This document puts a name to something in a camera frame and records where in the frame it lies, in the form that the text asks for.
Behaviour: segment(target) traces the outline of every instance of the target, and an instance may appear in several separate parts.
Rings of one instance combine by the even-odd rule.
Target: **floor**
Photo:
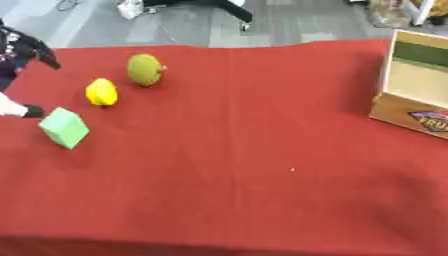
[[[179,5],[128,21],[118,15],[116,0],[80,0],[70,11],[57,11],[58,0],[3,0],[0,17],[9,26],[33,34],[52,47],[183,44],[205,47],[278,46],[311,42],[383,38],[390,29],[374,28],[361,6],[343,0],[247,0],[255,14],[250,31],[241,34],[227,13],[198,5]],[[439,33],[447,27],[425,26]]]

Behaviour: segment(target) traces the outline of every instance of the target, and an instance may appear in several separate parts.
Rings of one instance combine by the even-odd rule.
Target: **green fruit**
[[[133,56],[127,66],[129,78],[143,87],[149,87],[159,81],[164,69],[165,67],[149,54]]]

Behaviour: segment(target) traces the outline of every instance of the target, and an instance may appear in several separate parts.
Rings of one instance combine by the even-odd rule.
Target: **box label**
[[[409,115],[430,132],[448,132],[447,111],[409,112]]]

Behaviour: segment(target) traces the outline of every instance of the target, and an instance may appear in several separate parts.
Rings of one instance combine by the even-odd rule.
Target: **green cube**
[[[39,127],[57,144],[73,149],[89,133],[82,119],[64,108],[56,108]]]

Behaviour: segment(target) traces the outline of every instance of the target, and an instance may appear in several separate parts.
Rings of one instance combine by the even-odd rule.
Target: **wooden crate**
[[[395,31],[370,117],[448,139],[448,38]]]

